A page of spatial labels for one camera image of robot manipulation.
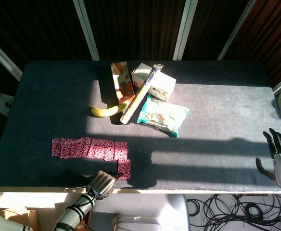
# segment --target white box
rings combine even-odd
[[[133,72],[132,72],[132,82],[136,87],[141,87],[145,79],[148,77],[152,67],[149,67],[141,63]],[[156,98],[166,102],[171,93],[173,93],[175,88],[176,80],[164,73],[160,72],[153,79],[153,84],[149,89],[148,93],[155,96]]]

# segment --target cardboard box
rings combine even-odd
[[[136,87],[141,87],[152,67],[141,63],[133,72],[132,80]],[[149,93],[156,98],[166,102],[175,88],[176,80],[164,73],[160,72],[154,77],[153,84],[149,89]]]
[[[119,103],[130,103],[134,98],[127,62],[111,64],[115,91]]]
[[[0,211],[0,216],[6,220],[31,227],[34,231],[39,231],[39,221],[36,210],[27,210],[25,207],[8,208]]]

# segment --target snack bag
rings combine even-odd
[[[186,107],[166,103],[148,95],[137,123],[146,123],[179,137],[178,128],[189,111]]]

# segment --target dark gray tablecloth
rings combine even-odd
[[[117,188],[277,191],[255,158],[273,169],[262,131],[281,132],[281,119],[264,68],[252,62],[165,61],[177,79],[170,103],[190,109],[179,138],[121,115],[96,118],[88,107],[117,104],[110,61],[29,63],[0,141],[0,186],[76,187],[116,162],[51,157],[51,139],[83,136],[128,141],[131,179]],[[141,62],[128,62],[133,71]],[[155,62],[143,61],[152,66]]]

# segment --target banana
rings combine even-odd
[[[96,108],[96,107],[91,107],[91,112],[98,117],[108,117],[108,116],[112,116],[115,115],[121,111],[123,111],[125,108],[127,107],[126,103],[121,103],[117,106],[114,107],[110,107],[107,109],[100,109],[100,108]]]

